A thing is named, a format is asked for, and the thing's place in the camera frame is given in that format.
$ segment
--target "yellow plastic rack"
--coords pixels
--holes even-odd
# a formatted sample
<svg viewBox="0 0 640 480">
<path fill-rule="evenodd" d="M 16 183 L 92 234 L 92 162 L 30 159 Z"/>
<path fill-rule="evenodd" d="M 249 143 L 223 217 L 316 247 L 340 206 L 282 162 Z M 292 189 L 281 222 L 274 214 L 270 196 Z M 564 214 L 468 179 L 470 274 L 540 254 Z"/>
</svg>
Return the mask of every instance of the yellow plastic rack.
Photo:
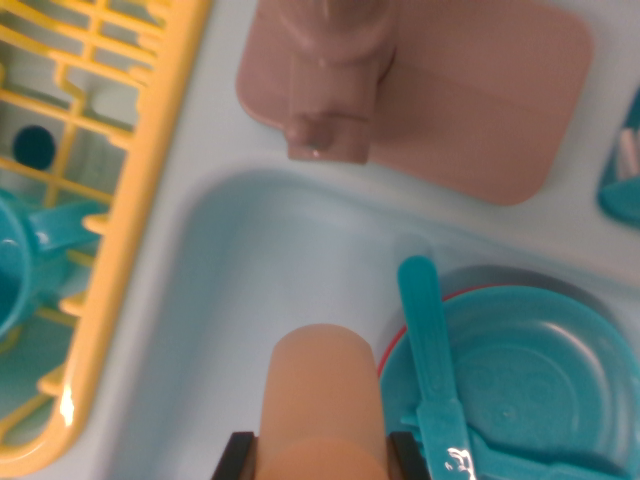
<svg viewBox="0 0 640 480">
<path fill-rule="evenodd" d="M 86 25 L 60 20 L 38 8 L 53 5 L 86 19 Z M 119 0 L 146 8 L 151 18 L 137 18 L 112 8 L 111 0 L 0 0 L 9 12 L 41 31 L 53 32 L 81 44 L 79 53 L 56 48 L 38 38 L 0 25 L 0 42 L 54 62 L 53 81 L 71 99 L 68 107 L 4 88 L 6 66 L 0 65 L 0 102 L 56 119 L 63 131 L 51 168 L 39 171 L 0 156 L 0 169 L 46 186 L 44 205 L 56 204 L 59 193 L 72 192 L 110 205 L 109 213 L 87 217 L 85 227 L 103 236 L 95 259 L 71 251 L 72 261 L 92 268 L 86 292 L 64 299 L 59 310 L 42 308 L 38 315 L 74 328 L 63 365 L 41 378 L 39 394 L 0 420 L 0 477 L 25 475 L 61 456 L 75 441 L 89 416 L 115 321 L 134 263 L 136 249 L 151 208 L 165 152 L 176 121 L 182 92 L 195 56 L 211 0 Z M 104 25 L 136 35 L 135 43 L 103 33 Z M 106 51 L 134 62 L 126 70 L 102 63 L 96 52 Z M 138 90 L 138 123 L 134 131 L 85 115 L 87 94 L 70 79 L 83 70 Z M 78 131 L 104 135 L 126 152 L 113 195 L 65 178 Z M 13 331 L 0 345 L 11 348 Z M 44 431 L 23 445 L 7 445 L 4 437 L 47 402 L 53 401 Z"/>
</svg>

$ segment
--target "red rim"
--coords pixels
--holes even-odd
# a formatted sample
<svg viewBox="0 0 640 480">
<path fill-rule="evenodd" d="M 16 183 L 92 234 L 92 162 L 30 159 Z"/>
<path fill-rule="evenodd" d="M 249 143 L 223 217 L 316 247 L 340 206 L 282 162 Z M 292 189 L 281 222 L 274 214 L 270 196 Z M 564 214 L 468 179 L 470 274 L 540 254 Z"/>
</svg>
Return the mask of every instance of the red rim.
<svg viewBox="0 0 640 480">
<path fill-rule="evenodd" d="M 475 292 L 476 290 L 482 290 L 483 288 L 499 287 L 499 286 L 500 285 L 483 285 L 481 287 L 467 288 L 466 290 L 460 290 L 459 292 L 455 292 L 455 293 L 452 293 L 451 295 L 447 295 L 446 297 L 443 297 L 442 301 L 446 302 L 447 300 L 451 300 L 452 298 L 455 298 L 459 295 L 469 293 L 469 292 Z M 389 346 L 387 347 L 387 349 L 384 351 L 384 354 L 380 359 L 380 364 L 378 365 L 378 378 L 382 376 L 382 371 L 384 370 L 384 366 L 387 364 L 387 360 L 389 360 L 389 356 L 391 356 L 391 352 L 393 351 L 393 349 L 396 347 L 396 345 L 398 344 L 398 342 L 406 332 L 407 332 L 407 326 L 403 325 L 400 331 L 396 333 L 396 335 L 393 337 L 393 340 L 391 340 L 391 343 L 389 343 Z"/>
</svg>

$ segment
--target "teal plate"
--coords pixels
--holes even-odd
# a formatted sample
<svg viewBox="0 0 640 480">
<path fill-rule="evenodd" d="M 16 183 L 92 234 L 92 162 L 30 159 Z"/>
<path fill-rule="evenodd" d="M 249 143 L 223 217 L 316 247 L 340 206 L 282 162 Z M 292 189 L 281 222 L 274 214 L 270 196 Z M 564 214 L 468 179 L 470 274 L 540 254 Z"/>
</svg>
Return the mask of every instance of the teal plate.
<svg viewBox="0 0 640 480">
<path fill-rule="evenodd" d="M 532 287 L 490 287 L 444 304 L 467 423 L 495 449 L 635 476 L 640 367 L 615 328 L 577 301 Z M 388 432 L 420 403 L 409 339 L 381 375 Z"/>
</svg>

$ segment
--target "faucet spout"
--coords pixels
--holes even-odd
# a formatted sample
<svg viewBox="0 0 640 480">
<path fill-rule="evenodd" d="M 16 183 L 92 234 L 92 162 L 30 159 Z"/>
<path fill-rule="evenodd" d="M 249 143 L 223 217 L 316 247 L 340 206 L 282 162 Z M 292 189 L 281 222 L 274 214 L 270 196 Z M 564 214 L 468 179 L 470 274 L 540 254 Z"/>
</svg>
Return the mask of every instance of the faucet spout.
<svg viewBox="0 0 640 480">
<path fill-rule="evenodd" d="M 365 163 L 400 0 L 276 0 L 292 45 L 289 157 Z"/>
</svg>

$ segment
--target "teal cup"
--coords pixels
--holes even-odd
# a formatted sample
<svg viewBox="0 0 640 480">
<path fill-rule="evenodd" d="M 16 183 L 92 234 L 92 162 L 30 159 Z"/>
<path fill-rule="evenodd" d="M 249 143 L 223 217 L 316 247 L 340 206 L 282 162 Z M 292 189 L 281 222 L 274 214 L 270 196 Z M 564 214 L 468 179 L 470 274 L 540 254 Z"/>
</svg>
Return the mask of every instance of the teal cup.
<svg viewBox="0 0 640 480">
<path fill-rule="evenodd" d="M 56 293 L 71 268 L 66 250 L 99 238 L 82 219 L 104 211 L 92 201 L 33 207 L 0 189 L 0 338 Z"/>
</svg>

